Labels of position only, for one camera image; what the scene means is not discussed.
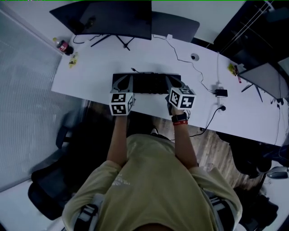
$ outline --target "red wristband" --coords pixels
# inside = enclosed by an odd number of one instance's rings
[[[188,121],[187,120],[182,120],[182,121],[178,121],[178,122],[174,122],[173,125],[187,125]]]

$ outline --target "red bottle label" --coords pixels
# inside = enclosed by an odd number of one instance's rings
[[[68,47],[68,43],[63,41],[62,45],[59,47],[59,50],[61,50],[62,52],[64,52]]]

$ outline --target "shirt sleeve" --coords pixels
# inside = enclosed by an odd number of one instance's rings
[[[235,220],[238,223],[242,216],[241,202],[235,191],[223,178],[219,170],[214,168],[210,172],[206,172],[199,167],[193,167],[189,169],[189,172],[200,188],[213,192],[216,196],[227,199],[232,203],[237,212]]]
[[[65,205],[62,212],[62,219],[67,231],[70,231],[69,224],[73,215],[80,212],[84,205],[91,203],[96,193],[105,194],[120,170],[121,167],[118,164],[105,161],[89,175],[78,192]]]

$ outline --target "white cube with markers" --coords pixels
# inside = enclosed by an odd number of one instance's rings
[[[171,88],[169,102],[177,109],[190,110],[194,105],[195,93],[188,88]]]
[[[113,116],[126,116],[134,105],[132,92],[110,93],[109,108]]]

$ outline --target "black pants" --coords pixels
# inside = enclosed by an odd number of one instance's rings
[[[150,115],[132,111],[129,115],[129,127],[127,130],[127,137],[134,134],[147,134],[150,135],[153,125],[153,118]],[[151,134],[152,136],[167,139],[167,137],[159,134]]]

